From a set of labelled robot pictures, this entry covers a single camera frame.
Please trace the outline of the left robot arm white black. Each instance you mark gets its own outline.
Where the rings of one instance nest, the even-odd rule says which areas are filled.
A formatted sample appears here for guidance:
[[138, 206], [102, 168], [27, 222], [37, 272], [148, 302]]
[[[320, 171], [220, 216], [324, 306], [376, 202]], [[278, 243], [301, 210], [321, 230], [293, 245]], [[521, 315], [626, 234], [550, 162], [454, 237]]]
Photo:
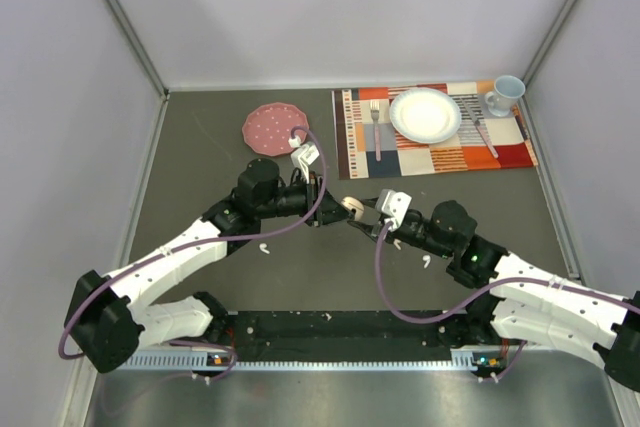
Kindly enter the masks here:
[[177, 237], [124, 268], [82, 275], [65, 317], [65, 337], [100, 373], [117, 369], [148, 346], [197, 337], [220, 341], [228, 313], [211, 295], [197, 292], [167, 304], [157, 300], [200, 269], [263, 239], [263, 220], [278, 217], [319, 227], [346, 222], [354, 213], [327, 192], [315, 172], [295, 169], [284, 182], [275, 162], [254, 159], [231, 193]]

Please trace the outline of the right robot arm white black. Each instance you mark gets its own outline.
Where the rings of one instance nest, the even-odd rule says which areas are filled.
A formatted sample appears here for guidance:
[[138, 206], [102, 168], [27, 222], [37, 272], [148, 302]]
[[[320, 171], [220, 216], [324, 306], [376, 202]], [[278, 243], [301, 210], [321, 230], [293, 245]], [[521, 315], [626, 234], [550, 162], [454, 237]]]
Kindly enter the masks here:
[[548, 347], [601, 368], [639, 389], [639, 299], [604, 293], [547, 272], [477, 235], [476, 221], [454, 200], [425, 217], [404, 192], [346, 197], [350, 225], [376, 244], [401, 243], [448, 261], [447, 273], [472, 290], [463, 311], [480, 343], [516, 340]]

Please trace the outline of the white earbud charging case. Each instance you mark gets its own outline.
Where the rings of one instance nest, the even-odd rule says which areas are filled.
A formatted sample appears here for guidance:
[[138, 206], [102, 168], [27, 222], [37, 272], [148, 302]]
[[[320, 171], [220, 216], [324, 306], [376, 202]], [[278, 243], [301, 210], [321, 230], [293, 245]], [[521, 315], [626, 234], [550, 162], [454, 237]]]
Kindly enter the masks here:
[[362, 219], [365, 207], [360, 200], [351, 196], [346, 196], [341, 200], [341, 204], [352, 214], [355, 221], [360, 221]]

